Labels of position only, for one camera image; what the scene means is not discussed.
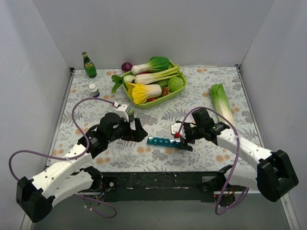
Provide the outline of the teal weekly pill organizer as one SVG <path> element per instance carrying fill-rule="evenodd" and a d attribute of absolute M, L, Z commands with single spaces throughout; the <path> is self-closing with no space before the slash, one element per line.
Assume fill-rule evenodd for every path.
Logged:
<path fill-rule="evenodd" d="M 180 140 L 168 139 L 168 138 L 159 138 L 159 137 L 148 137 L 147 138 L 147 144 L 155 145 L 155 146 L 177 148 L 177 149 L 179 149 L 181 147 Z"/>

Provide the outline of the green pill bottle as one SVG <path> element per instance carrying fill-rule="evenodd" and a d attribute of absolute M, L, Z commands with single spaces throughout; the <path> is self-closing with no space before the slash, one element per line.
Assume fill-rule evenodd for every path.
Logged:
<path fill-rule="evenodd" d="M 134 121 L 134 110 L 131 106 L 129 106 L 126 110 L 127 114 L 128 114 L 128 118 L 130 122 Z"/>

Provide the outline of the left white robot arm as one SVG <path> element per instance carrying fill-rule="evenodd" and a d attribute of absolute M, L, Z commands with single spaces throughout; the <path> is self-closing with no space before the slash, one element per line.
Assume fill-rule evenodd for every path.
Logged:
<path fill-rule="evenodd" d="M 135 118 L 135 129 L 116 113 L 106 113 L 100 123 L 88 129 L 62 160 L 43 172 L 17 182 L 16 202 L 33 223 L 43 220 L 52 208 L 73 194 L 98 191 L 103 176 L 99 170 L 82 166 L 105 151 L 110 142 L 118 139 L 141 142 L 148 133 Z"/>

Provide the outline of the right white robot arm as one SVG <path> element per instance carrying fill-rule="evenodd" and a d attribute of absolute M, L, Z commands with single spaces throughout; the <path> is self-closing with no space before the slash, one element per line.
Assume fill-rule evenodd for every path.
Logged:
<path fill-rule="evenodd" d="M 299 184 L 290 158 L 283 150 L 265 149 L 240 137 L 231 123 L 214 122 L 204 107 L 196 107 L 190 114 L 194 124 L 182 121 L 172 125 L 172 134 L 181 139 L 186 149 L 192 149 L 188 143 L 193 144 L 203 138 L 232 152 L 251 167 L 246 170 L 232 164 L 222 169 L 221 176 L 217 178 L 220 189 L 226 191 L 234 185 L 247 187 L 276 202 Z"/>

